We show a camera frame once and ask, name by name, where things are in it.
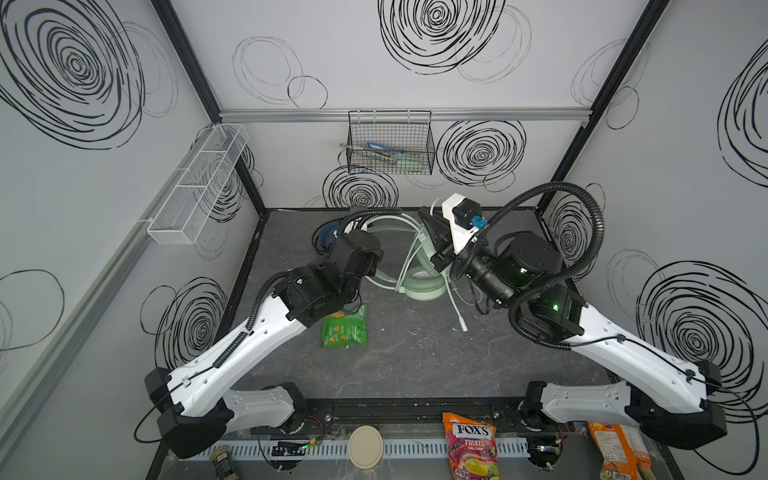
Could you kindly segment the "mint green headphones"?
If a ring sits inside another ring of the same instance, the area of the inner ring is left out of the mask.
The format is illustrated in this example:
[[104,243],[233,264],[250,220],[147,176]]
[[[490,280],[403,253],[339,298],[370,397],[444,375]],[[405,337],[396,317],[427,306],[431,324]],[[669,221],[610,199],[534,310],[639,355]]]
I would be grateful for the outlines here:
[[367,280],[378,288],[404,295],[409,299],[429,302],[447,295],[457,315],[460,330],[468,327],[458,307],[458,296],[446,271],[436,270],[429,259],[434,252],[426,227],[406,214],[373,216],[362,224],[372,234],[408,233],[412,235],[410,247],[397,275],[391,276],[378,269]]

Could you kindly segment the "black blue headphones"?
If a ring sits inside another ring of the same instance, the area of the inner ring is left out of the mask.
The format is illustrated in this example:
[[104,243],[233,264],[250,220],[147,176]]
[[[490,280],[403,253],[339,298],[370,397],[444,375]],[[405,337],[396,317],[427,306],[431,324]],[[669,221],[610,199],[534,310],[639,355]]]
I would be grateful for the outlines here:
[[311,245],[318,255],[325,255],[330,251],[336,239],[336,233],[342,222],[342,218],[329,220],[320,225],[311,236]]

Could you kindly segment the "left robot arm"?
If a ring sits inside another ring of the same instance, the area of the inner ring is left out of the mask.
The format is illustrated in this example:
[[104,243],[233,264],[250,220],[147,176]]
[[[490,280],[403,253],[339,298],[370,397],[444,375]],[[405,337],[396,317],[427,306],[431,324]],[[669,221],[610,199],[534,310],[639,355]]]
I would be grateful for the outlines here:
[[159,414],[161,443],[186,459],[232,432],[300,430],[308,406],[295,384],[255,391],[234,386],[279,346],[356,300],[362,279],[375,274],[383,257],[381,243],[364,229],[365,221],[401,212],[397,207],[368,208],[347,215],[327,252],[269,277],[250,314],[232,331],[188,363],[150,372],[145,385]]

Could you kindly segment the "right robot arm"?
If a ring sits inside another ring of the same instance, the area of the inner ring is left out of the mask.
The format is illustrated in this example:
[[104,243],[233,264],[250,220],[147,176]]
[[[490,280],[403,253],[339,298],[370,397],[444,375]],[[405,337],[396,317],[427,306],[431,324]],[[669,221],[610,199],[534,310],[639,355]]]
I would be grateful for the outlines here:
[[[488,240],[498,223],[523,203],[548,193],[576,199],[588,216],[583,252],[566,261],[541,235],[521,230]],[[481,205],[461,194],[418,212],[435,247],[437,270],[466,279],[480,292],[482,314],[494,309],[527,341],[570,351],[617,375],[615,383],[567,387],[531,383],[520,404],[531,429],[573,421],[609,422],[638,428],[679,450],[698,452],[728,432],[725,398],[740,405],[751,423],[758,411],[728,388],[708,359],[688,360],[667,352],[610,320],[573,287],[573,279],[597,258],[605,237],[603,211],[584,187],[549,182],[533,187],[485,217]]]

